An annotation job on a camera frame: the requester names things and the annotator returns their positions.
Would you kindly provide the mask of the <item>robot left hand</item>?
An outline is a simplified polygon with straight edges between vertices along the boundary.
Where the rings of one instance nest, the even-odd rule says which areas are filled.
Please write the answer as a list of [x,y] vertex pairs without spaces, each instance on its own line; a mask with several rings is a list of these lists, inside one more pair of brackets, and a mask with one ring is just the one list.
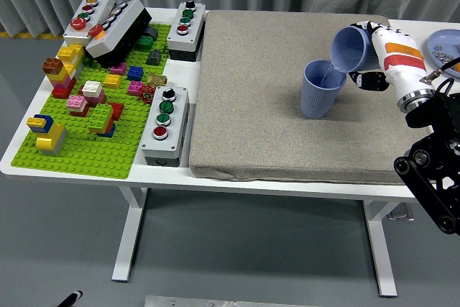
[[72,307],[76,301],[78,301],[83,296],[83,292],[81,290],[73,291],[69,294],[66,298],[64,298],[57,307]]

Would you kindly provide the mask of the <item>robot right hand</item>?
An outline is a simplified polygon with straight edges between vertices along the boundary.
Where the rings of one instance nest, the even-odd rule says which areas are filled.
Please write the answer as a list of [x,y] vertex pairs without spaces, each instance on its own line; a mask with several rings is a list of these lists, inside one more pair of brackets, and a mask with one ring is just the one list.
[[349,73],[360,89],[384,91],[393,85],[397,107],[403,113],[432,97],[434,87],[421,81],[427,76],[424,57],[410,35],[372,21],[357,22],[353,26],[366,32],[379,62],[378,72]]

